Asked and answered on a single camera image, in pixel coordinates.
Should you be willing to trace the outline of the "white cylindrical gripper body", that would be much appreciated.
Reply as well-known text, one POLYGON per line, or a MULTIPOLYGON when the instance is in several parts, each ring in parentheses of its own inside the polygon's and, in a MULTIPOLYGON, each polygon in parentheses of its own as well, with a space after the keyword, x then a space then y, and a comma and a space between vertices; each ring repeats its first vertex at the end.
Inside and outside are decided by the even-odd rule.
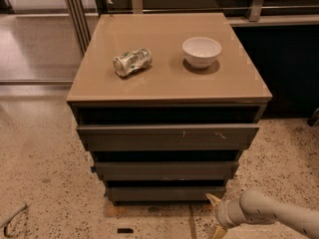
POLYGON ((219 202, 215 207, 215 216, 222 227, 226 229, 237 227, 242 218, 239 200, 219 202))

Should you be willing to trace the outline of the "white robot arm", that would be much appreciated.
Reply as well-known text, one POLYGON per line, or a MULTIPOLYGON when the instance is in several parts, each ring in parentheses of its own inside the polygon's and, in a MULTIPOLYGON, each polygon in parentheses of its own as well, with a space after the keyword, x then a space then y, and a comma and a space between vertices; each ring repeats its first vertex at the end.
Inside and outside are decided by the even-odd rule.
POLYGON ((215 209, 217 223, 212 239, 223 239, 227 231, 242 224, 267 225, 279 222, 308 237, 319 239, 319 211, 282 203, 265 193, 248 189, 233 200, 221 200, 210 193, 207 199, 215 209))

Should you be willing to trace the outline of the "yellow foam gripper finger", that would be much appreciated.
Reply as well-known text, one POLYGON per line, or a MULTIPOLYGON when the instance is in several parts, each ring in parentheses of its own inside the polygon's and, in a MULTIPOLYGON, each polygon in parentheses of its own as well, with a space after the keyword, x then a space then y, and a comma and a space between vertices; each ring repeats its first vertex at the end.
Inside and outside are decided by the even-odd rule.
POLYGON ((216 227, 212 236, 212 239, 223 239, 227 230, 222 227, 216 227))
POLYGON ((221 202, 221 199, 213 194, 206 193, 205 196, 210 201, 212 206, 216 206, 221 202))

